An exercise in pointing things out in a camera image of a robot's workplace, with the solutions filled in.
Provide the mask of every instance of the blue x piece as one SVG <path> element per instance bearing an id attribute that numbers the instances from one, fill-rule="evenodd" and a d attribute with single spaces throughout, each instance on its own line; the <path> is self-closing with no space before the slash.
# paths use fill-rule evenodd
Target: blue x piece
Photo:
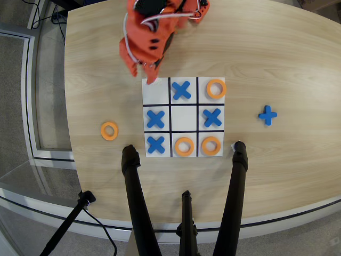
<path id="1" fill-rule="evenodd" d="M 272 121 L 271 119 L 277 117 L 277 113 L 276 112 L 271 112 L 271 107 L 269 105 L 265 106 L 265 113 L 263 114 L 259 114 L 258 116 L 260 119 L 265 120 L 265 124 L 267 126 L 270 126 Z"/>
<path id="2" fill-rule="evenodd" d="M 208 111 L 207 109 L 204 110 L 204 115 L 207 116 L 207 119 L 204 123 L 206 127 L 210 127 L 211 124 L 215 123 L 218 126 L 222 125 L 222 122 L 218 119 L 218 115 L 220 115 L 220 109 L 216 108 L 213 113 Z"/>
<path id="3" fill-rule="evenodd" d="M 161 121 L 161 118 L 165 115 L 165 112 L 160 111 L 159 113 L 157 113 L 156 115 L 154 114 L 153 111 L 149 110 L 147 112 L 147 115 L 149 116 L 150 120 L 147 124 L 148 128 L 152 128 L 154 125 L 157 125 L 160 128 L 165 127 L 164 122 Z"/>
<path id="4" fill-rule="evenodd" d="M 190 86 L 190 82 L 188 81 L 184 82 L 181 86 L 174 82 L 172 84 L 172 87 L 176 90 L 176 93 L 173 96 L 174 100 L 178 100 L 182 95 L 186 99 L 191 98 L 191 94 L 187 91 L 188 86 Z"/>
<path id="5" fill-rule="evenodd" d="M 153 137 L 148 137 L 147 141 L 150 144 L 150 148 L 148 149 L 148 153 L 151 154 L 155 150 L 159 151 L 161 154 L 165 152 L 165 148 L 161 146 L 161 144 L 165 141 L 164 137 L 160 137 L 159 139 L 155 140 Z"/>

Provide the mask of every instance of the orange o ring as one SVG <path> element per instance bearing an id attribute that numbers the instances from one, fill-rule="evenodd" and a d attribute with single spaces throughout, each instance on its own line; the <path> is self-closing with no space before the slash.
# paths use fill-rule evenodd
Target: orange o ring
<path id="1" fill-rule="evenodd" d="M 207 143 L 209 143 L 210 141 L 214 141 L 215 143 L 217 143 L 217 147 L 212 150 L 212 151 L 209 151 L 207 148 L 206 148 L 206 145 Z M 220 151 L 220 141 L 216 138 L 216 137 L 207 137 L 203 142 L 202 142 L 202 150 L 203 152 L 208 155 L 208 156 L 214 156 L 216 155 L 219 151 Z"/>
<path id="2" fill-rule="evenodd" d="M 183 143 L 183 142 L 186 142 L 190 145 L 190 149 L 188 151 L 181 151 L 179 149 L 179 145 L 180 143 Z M 190 154 L 193 153 L 193 150 L 194 150 L 194 143 L 193 141 L 190 139 L 190 138 L 187 138 L 187 137 L 182 137 L 180 139 L 178 139 L 175 143 L 175 152 L 179 155 L 179 156 L 189 156 Z"/>
<path id="3" fill-rule="evenodd" d="M 213 94 L 211 92 L 211 87 L 212 87 L 212 85 L 214 83 L 220 84 L 222 86 L 222 92 L 220 94 Z M 207 87 L 206 87 L 206 91 L 207 91 L 207 94 L 212 99 L 218 100 L 218 99 L 224 97 L 224 95 L 226 94 L 227 88 L 226 88 L 226 84 L 222 80 L 220 80 L 220 79 L 212 79 L 211 81 L 208 82 Z"/>
<path id="4" fill-rule="evenodd" d="M 105 131 L 105 128 L 107 126 L 110 126 L 113 128 L 113 135 L 109 135 L 107 134 L 107 132 Z M 114 140 L 117 135 L 118 135 L 118 126 L 117 124 L 115 124 L 114 122 L 105 122 L 104 124 L 102 124 L 102 128 L 101 128 L 101 134 L 102 137 L 106 140 Z"/>

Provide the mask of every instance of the wooden table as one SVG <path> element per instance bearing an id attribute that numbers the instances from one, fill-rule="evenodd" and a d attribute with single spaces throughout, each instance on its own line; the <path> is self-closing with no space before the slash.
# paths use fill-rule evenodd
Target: wooden table
<path id="1" fill-rule="evenodd" d="M 181 193 L 192 194 L 196 222 L 220 221 L 232 167 L 230 144 L 247 145 L 243 218 L 271 214 L 341 194 L 341 26 L 292 6 L 212 0 L 199 26 L 174 37 L 160 77 L 225 77 L 224 156 L 146 158 L 144 73 L 132 77 L 119 56 L 125 1 L 69 13 L 65 87 L 80 184 L 97 217 L 130 221 L 121 151 L 133 144 L 152 222 L 181 222 Z M 271 105 L 278 118 L 257 116 Z M 119 136 L 100 128 L 115 121 Z"/>

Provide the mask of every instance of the black pole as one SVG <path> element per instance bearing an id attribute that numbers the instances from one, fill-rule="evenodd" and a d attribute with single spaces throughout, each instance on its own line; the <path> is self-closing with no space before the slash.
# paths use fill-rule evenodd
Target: black pole
<path id="1" fill-rule="evenodd" d="M 248 158 L 243 142 L 236 142 L 234 148 L 229 192 L 213 256 L 234 256 L 237 251 Z"/>
<path id="2" fill-rule="evenodd" d="M 180 236 L 179 256 L 197 256 L 197 227 L 192 216 L 192 198 L 187 190 L 182 194 L 182 223 L 178 226 L 176 234 Z"/>
<path id="3" fill-rule="evenodd" d="M 137 173 L 140 157 L 133 145 L 123 149 L 121 164 L 139 256 L 161 256 Z"/>
<path id="4" fill-rule="evenodd" d="M 78 204 L 76 207 L 70 212 L 69 216 L 65 219 L 65 221 L 60 225 L 58 230 L 51 237 L 50 241 L 47 242 L 44 250 L 40 254 L 40 256 L 48 256 L 54 248 L 59 243 L 60 239 L 62 239 L 63 235 L 68 231 L 69 227 L 73 223 L 73 221 L 77 218 L 80 211 L 84 206 L 88 206 L 90 203 L 96 201 L 96 198 L 90 191 L 85 191 L 84 193 L 79 194 L 80 199 L 78 200 Z"/>

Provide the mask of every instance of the tic-tac-toe board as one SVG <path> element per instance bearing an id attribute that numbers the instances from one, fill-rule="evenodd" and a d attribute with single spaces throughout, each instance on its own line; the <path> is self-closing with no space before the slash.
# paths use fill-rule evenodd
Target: tic-tac-toe board
<path id="1" fill-rule="evenodd" d="M 223 156 L 224 77 L 142 80 L 146 157 Z"/>

